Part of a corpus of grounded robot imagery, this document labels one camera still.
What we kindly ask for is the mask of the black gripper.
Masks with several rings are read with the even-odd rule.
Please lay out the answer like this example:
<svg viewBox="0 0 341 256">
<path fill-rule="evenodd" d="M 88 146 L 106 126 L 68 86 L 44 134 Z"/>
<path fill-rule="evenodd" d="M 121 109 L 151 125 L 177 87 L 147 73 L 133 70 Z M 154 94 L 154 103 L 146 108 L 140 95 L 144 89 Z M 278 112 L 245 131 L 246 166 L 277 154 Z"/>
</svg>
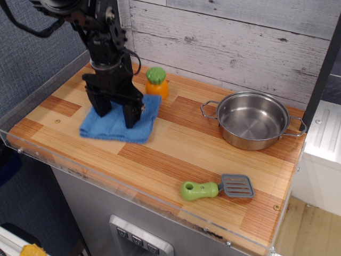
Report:
<svg viewBox="0 0 341 256">
<path fill-rule="evenodd" d="M 123 106 L 125 125 L 132 128 L 145 111 L 143 94 L 133 85 L 130 54 L 124 52 L 113 63 L 105 64 L 90 60 L 94 74 L 85 74 L 86 93 L 95 112 L 105 116 L 111 109 L 111 101 Z"/>
</svg>

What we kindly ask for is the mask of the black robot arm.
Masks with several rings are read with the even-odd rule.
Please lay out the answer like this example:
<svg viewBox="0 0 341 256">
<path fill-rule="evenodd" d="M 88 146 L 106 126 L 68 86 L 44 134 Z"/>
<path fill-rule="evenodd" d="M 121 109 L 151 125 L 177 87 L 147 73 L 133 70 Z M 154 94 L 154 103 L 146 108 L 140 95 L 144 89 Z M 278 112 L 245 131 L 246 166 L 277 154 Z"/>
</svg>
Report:
<svg viewBox="0 0 341 256">
<path fill-rule="evenodd" d="M 131 56 L 125 47 L 126 32 L 120 25 L 117 1 L 33 1 L 45 15 L 71 23 L 90 54 L 94 74 L 84 74 L 86 92 L 96 113 L 103 117 L 112 102 L 123 107 L 127 128 L 140 120 L 145 109 L 143 94 L 133 85 Z"/>
</svg>

